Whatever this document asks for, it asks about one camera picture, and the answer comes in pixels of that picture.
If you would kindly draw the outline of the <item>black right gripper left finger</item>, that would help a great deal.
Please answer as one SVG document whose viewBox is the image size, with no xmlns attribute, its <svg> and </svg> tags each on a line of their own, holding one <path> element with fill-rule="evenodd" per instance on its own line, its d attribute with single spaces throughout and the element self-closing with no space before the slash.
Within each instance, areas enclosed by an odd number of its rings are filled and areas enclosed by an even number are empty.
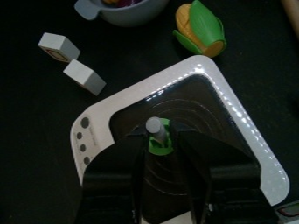
<svg viewBox="0 0 299 224">
<path fill-rule="evenodd" d="M 89 163 L 74 224 L 140 224 L 148 134 L 133 131 Z"/>
</svg>

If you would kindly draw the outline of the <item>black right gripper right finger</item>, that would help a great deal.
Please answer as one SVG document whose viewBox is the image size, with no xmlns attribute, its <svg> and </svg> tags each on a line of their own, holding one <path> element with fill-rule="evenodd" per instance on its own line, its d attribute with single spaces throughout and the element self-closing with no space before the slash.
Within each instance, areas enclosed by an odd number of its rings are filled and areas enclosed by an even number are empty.
<svg viewBox="0 0 299 224">
<path fill-rule="evenodd" d="M 184 124 L 169 128 L 192 224 L 277 224 L 260 190 L 260 165 L 241 150 Z"/>
</svg>

